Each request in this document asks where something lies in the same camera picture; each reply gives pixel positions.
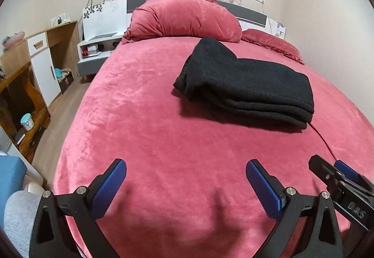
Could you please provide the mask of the black knitted garment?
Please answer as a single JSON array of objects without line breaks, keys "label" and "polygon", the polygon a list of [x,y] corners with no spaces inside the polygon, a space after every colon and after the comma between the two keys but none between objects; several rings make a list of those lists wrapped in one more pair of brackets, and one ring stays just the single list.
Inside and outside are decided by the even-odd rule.
[{"label": "black knitted garment", "polygon": [[314,114],[306,75],[274,62],[237,58],[213,38],[205,37],[195,46],[174,87],[191,102],[301,129]]}]

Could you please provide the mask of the pink bed cover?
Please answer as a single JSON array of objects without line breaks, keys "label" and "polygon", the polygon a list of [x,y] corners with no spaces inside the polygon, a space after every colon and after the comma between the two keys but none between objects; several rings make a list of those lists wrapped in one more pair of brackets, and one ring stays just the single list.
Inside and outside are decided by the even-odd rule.
[{"label": "pink bed cover", "polygon": [[197,43],[160,37],[119,45],[90,84],[61,149],[58,194],[125,160],[126,180],[98,221],[122,257],[253,256],[274,222],[246,179],[250,159],[307,195],[325,189],[308,168],[313,155],[373,178],[367,118],[332,83],[279,53],[228,43],[239,58],[307,75],[315,105],[308,128],[239,121],[186,100],[173,84]]}]

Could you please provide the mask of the blue grey chair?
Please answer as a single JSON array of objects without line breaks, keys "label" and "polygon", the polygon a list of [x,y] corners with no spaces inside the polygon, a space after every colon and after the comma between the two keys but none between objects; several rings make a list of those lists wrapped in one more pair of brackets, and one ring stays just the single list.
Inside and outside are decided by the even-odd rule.
[{"label": "blue grey chair", "polygon": [[1,130],[1,229],[22,257],[29,256],[30,240],[43,188],[24,189],[27,166],[19,155],[11,155],[13,142]]}]

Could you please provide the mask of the light blue tin can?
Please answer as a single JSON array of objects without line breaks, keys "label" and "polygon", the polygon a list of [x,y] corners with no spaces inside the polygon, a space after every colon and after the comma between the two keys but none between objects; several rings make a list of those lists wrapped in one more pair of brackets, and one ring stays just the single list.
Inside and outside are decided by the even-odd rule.
[{"label": "light blue tin can", "polygon": [[34,127],[34,121],[30,113],[26,113],[20,119],[20,124],[25,129],[25,131],[30,131]]}]

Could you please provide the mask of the brown wooden side table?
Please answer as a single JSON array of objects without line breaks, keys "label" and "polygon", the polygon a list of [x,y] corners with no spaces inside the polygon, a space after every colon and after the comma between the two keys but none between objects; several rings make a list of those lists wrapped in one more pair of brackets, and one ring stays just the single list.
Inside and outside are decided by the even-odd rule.
[{"label": "brown wooden side table", "polygon": [[[30,78],[33,76],[30,63],[26,63],[12,75],[1,79],[1,127],[19,152],[32,162],[51,116],[41,93],[34,87]],[[30,113],[34,127],[25,132],[25,137],[17,143],[15,136],[24,130],[21,118]]]}]

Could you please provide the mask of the teal object in cabinet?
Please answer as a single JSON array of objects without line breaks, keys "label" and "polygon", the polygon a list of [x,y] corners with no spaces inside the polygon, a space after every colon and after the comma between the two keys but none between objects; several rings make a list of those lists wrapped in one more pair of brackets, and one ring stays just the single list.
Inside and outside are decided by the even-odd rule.
[{"label": "teal object in cabinet", "polygon": [[54,73],[55,73],[55,75],[56,75],[56,77],[57,77],[58,79],[60,79],[60,78],[63,77],[63,72],[62,72],[62,70],[59,69],[59,68],[54,68]]}]

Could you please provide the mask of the white grey nightstand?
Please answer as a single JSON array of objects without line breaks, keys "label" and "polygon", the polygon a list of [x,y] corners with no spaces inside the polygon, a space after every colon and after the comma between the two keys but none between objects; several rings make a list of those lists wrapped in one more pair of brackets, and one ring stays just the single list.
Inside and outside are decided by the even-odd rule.
[{"label": "white grey nightstand", "polygon": [[109,33],[81,41],[77,45],[79,55],[77,63],[78,74],[81,77],[96,74],[120,43],[122,36],[123,34],[121,33]]}]

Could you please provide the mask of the wood and white cabinet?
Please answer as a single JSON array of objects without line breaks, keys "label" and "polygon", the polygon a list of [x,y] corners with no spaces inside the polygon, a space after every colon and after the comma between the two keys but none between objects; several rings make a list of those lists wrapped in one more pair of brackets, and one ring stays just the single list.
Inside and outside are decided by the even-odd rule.
[{"label": "wood and white cabinet", "polygon": [[70,69],[78,75],[79,55],[77,22],[51,27],[20,41],[17,46],[1,55],[1,68],[10,76],[26,63],[30,63],[37,88],[47,106],[61,93],[55,69]]}]

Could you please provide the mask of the flat pink pillow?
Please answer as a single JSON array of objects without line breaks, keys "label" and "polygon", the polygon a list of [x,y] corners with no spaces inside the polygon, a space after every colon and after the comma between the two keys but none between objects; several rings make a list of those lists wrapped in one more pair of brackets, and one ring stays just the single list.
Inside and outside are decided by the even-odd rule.
[{"label": "flat pink pillow", "polygon": [[294,45],[266,32],[257,29],[247,29],[242,32],[241,40],[273,50],[289,59],[292,59],[304,65],[302,56]]}]

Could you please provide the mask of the grey white headboard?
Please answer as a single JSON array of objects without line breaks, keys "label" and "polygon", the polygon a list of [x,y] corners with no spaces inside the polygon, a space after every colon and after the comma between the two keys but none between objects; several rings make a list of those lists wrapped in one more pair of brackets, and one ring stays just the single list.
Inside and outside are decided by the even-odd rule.
[{"label": "grey white headboard", "polygon": [[[131,14],[133,11],[145,3],[147,0],[127,0],[127,23],[130,24]],[[243,31],[247,29],[257,29],[276,36],[282,40],[285,39],[286,25],[283,25],[276,20],[269,18],[267,15],[258,11],[251,10],[246,7],[226,3],[224,1],[217,2],[222,7],[225,7],[231,14],[233,14],[239,21]]]}]

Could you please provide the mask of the pink item on cabinet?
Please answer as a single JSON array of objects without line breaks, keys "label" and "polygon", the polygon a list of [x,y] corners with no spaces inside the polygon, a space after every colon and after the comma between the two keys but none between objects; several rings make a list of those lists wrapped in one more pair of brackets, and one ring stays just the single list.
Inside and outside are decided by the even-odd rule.
[{"label": "pink item on cabinet", "polygon": [[20,44],[25,37],[25,33],[23,31],[19,33],[14,33],[12,36],[6,36],[2,41],[2,46],[4,48],[4,51],[12,49],[13,47]]}]

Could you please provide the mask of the large pink duvet pillow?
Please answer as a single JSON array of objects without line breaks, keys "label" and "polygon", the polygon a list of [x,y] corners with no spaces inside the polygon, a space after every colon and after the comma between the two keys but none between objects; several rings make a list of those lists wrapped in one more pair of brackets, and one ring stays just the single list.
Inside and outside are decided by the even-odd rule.
[{"label": "large pink duvet pillow", "polygon": [[237,43],[242,30],[238,19],[217,0],[146,0],[133,11],[122,42],[174,36]]}]

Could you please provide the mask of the white wall socket on desk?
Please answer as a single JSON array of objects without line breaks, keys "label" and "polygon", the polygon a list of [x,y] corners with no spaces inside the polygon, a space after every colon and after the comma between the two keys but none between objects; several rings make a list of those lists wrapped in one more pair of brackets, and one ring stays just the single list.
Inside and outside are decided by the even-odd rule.
[{"label": "white wall socket on desk", "polygon": [[71,18],[67,14],[59,14],[56,17],[51,18],[50,25],[51,27],[56,27],[58,25],[70,23]]}]

